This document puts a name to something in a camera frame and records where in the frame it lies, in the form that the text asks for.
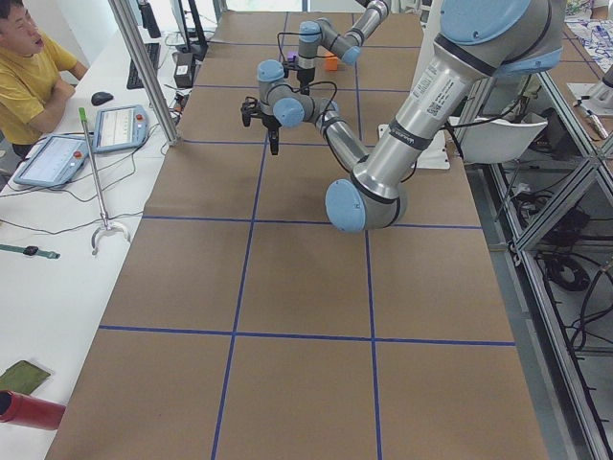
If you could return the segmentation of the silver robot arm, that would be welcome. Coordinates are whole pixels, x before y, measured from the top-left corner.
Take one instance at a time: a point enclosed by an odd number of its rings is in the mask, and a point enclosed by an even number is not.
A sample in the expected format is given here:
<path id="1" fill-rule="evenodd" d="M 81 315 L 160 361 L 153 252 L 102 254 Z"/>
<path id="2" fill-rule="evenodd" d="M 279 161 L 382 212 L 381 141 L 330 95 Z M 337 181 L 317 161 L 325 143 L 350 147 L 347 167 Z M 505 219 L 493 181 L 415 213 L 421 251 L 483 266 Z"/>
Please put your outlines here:
<path id="1" fill-rule="evenodd" d="M 331 100 L 292 88 L 288 68 L 274 59 L 259 64 L 260 95 L 242 103 L 242 121 L 262 121 L 273 153 L 280 127 L 314 124 L 349 174 L 327 189 L 329 221 L 345 232 L 388 227 L 406 210 L 402 180 L 474 82 L 557 65 L 565 8 L 563 1 L 444 1 L 434 56 L 373 149 Z"/>
<path id="2" fill-rule="evenodd" d="M 289 71 L 297 73 L 301 94 L 310 93 L 310 85 L 315 79 L 315 59 L 319 48 L 324 48 L 342 62 L 355 65 L 365 41 L 392 12 L 391 1 L 358 1 L 365 11 L 344 33 L 338 32 L 325 18 L 304 21 L 298 32 L 298 55 L 287 64 Z"/>

